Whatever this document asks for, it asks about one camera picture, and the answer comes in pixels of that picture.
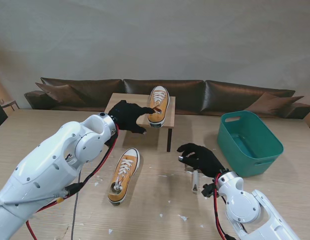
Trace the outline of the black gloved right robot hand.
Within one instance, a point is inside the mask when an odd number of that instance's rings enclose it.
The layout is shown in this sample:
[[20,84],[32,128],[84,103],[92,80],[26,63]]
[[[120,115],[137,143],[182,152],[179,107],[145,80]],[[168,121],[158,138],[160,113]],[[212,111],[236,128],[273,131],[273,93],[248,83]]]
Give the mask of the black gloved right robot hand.
[[177,152],[181,153],[181,163],[200,170],[207,177],[214,178],[225,169],[214,153],[204,146],[187,143],[178,147]]

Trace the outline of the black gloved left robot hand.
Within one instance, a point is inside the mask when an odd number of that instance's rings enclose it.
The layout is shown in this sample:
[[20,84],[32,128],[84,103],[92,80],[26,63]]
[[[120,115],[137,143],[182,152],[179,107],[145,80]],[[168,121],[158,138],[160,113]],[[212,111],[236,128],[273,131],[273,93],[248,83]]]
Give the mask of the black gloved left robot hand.
[[155,113],[155,110],[150,107],[141,107],[135,103],[121,100],[108,112],[108,115],[120,130],[146,134],[146,129],[137,124],[137,119],[142,115],[153,113]]

